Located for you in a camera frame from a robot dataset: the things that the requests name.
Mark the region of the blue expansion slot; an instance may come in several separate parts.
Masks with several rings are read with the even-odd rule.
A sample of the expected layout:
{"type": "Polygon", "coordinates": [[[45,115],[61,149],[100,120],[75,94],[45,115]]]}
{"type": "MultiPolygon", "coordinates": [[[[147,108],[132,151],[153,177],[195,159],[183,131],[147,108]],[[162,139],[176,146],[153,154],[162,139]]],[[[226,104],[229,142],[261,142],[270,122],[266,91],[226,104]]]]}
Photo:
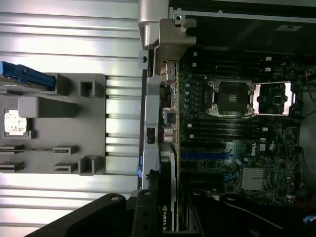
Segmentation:
{"type": "Polygon", "coordinates": [[[229,159],[232,156],[229,154],[216,154],[216,153],[193,153],[193,152],[181,152],[182,159],[189,159],[189,160],[204,160],[204,159],[218,159],[224,160],[229,159]]]}

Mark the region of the silver chipset heatsink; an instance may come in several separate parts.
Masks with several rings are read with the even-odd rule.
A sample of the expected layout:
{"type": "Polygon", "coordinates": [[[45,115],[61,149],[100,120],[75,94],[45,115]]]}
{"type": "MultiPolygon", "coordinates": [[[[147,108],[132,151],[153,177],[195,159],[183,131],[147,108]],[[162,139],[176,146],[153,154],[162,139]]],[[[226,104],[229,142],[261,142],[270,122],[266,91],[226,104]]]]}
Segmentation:
{"type": "Polygon", "coordinates": [[[265,170],[263,168],[244,167],[241,187],[248,191],[261,191],[264,187],[265,170]]]}

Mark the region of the black RAM stick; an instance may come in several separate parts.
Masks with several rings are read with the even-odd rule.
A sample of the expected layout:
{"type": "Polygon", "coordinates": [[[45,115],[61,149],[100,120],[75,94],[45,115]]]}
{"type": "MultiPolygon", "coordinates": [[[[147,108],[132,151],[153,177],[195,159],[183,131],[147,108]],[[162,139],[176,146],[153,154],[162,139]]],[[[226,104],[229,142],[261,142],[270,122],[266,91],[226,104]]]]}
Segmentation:
{"type": "Polygon", "coordinates": [[[191,134],[232,134],[232,135],[244,135],[244,134],[261,134],[265,133],[261,127],[248,127],[248,126],[225,126],[225,125],[210,125],[210,126],[202,126],[202,125],[192,125],[192,127],[188,127],[188,130],[191,134]]]}

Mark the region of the green motherboard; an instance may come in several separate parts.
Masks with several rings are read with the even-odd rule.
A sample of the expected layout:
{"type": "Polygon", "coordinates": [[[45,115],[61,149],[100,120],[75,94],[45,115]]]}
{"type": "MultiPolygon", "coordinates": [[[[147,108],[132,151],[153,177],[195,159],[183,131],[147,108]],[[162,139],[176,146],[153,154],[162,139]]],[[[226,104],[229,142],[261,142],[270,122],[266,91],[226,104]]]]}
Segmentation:
{"type": "Polygon", "coordinates": [[[292,206],[300,177],[296,175],[302,109],[303,66],[289,56],[189,51],[179,63],[181,152],[229,154],[229,159],[189,160],[180,156],[183,190],[201,189],[213,195],[238,194],[265,205],[292,206]],[[218,118],[206,113],[208,81],[249,80],[254,84],[289,81],[296,95],[290,114],[248,118],[218,118]],[[261,134],[191,134],[192,125],[261,127],[261,134]],[[241,187],[244,167],[265,170],[261,191],[241,187]]]}

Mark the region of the CPU socket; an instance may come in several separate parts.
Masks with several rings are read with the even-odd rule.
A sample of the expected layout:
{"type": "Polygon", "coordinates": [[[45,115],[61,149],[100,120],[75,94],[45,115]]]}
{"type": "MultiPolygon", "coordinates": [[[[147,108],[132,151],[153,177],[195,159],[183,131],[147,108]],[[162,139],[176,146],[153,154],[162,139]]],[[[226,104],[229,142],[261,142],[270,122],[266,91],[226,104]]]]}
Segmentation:
{"type": "Polygon", "coordinates": [[[210,101],[206,113],[218,118],[254,116],[255,84],[249,80],[213,79],[208,81],[210,101]]]}

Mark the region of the grey parts rack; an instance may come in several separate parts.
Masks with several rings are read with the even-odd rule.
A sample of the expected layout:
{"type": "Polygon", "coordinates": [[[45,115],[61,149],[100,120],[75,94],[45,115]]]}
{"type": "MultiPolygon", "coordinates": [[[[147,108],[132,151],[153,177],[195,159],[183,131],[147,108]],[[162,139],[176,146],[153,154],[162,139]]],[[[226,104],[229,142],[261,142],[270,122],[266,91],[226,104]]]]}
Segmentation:
{"type": "Polygon", "coordinates": [[[72,147],[68,152],[0,152],[0,174],[64,173],[93,176],[105,171],[106,76],[55,74],[52,91],[0,85],[0,146],[72,147]],[[4,132],[5,110],[27,119],[22,136],[4,132]]]}

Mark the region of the green RAM stick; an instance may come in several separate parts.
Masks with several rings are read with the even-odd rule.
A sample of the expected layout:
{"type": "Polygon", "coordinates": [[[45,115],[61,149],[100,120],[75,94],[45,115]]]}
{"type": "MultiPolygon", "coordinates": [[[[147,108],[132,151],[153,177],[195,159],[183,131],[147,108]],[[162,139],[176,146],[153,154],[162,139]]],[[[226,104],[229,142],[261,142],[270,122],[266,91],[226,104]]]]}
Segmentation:
{"type": "Polygon", "coordinates": [[[53,152],[68,152],[72,147],[57,146],[53,148],[30,148],[25,146],[0,146],[0,152],[26,152],[26,151],[53,151],[53,152]]]}

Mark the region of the open metal socket cover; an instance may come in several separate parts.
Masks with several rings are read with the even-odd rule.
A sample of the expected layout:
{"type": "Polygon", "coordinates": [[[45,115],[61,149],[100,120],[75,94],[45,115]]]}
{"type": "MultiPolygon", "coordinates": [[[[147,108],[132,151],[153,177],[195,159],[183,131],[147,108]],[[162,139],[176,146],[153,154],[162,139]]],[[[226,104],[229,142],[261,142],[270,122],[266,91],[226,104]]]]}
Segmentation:
{"type": "Polygon", "coordinates": [[[257,116],[289,116],[290,107],[296,100],[291,87],[289,81],[255,84],[251,102],[253,113],[257,116]]]}

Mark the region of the silver CPU chip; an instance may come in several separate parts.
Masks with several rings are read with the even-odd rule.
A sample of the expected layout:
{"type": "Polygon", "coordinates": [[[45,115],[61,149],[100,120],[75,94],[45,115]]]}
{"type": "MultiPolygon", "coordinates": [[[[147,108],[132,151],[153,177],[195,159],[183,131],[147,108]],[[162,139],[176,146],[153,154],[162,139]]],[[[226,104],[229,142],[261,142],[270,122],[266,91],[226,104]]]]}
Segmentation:
{"type": "Polygon", "coordinates": [[[4,132],[6,135],[22,136],[27,132],[27,119],[19,117],[18,110],[5,110],[4,132]]]}

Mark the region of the hard disk with blue caddy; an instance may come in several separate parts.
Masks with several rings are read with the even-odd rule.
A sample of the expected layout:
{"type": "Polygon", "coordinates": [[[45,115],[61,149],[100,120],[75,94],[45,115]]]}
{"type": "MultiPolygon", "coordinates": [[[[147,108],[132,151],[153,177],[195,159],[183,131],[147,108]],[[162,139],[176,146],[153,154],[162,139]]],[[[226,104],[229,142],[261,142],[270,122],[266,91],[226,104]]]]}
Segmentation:
{"type": "Polygon", "coordinates": [[[24,65],[0,61],[0,85],[55,90],[56,78],[24,65]]]}

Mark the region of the open black PC case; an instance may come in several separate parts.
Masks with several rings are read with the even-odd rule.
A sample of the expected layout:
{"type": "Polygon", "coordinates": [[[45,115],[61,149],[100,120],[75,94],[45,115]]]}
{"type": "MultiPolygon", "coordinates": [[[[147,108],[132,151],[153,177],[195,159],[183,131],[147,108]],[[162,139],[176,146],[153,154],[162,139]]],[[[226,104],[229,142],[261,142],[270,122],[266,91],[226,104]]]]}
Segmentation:
{"type": "Polygon", "coordinates": [[[272,206],[299,210],[299,232],[294,237],[316,237],[316,0],[312,0],[312,6],[301,6],[296,1],[279,3],[278,0],[267,3],[260,0],[138,1],[143,48],[139,177],[142,190],[158,195],[160,237],[202,237],[196,221],[190,219],[194,213],[190,207],[190,192],[203,191],[215,199],[222,196],[201,189],[185,191],[180,183],[180,230],[171,230],[170,163],[162,142],[162,107],[170,105],[170,100],[161,85],[160,70],[156,68],[161,19],[196,20],[194,28],[186,29],[188,36],[196,37],[196,43],[184,56],[197,50],[222,55],[289,56],[301,63],[304,79],[296,149],[296,175],[300,177],[300,185],[292,206],[272,206]]]}

